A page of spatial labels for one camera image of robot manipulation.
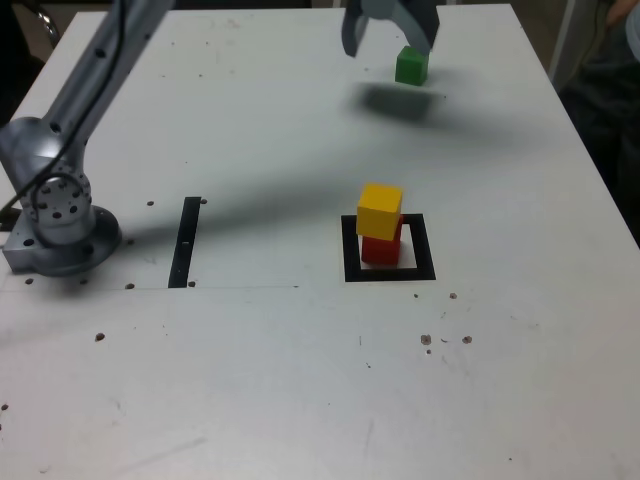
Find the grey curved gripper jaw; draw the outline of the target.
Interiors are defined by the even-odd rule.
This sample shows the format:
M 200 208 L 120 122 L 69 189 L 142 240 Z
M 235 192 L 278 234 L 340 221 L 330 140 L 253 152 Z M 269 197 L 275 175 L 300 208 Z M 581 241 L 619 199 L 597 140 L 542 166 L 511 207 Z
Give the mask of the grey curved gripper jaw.
M 364 13 L 362 0 L 350 0 L 346 4 L 341 28 L 341 40 L 345 54 L 357 55 L 369 18 Z
M 431 52 L 440 26 L 434 1 L 364 0 L 362 9 L 368 18 L 393 22 L 419 53 Z

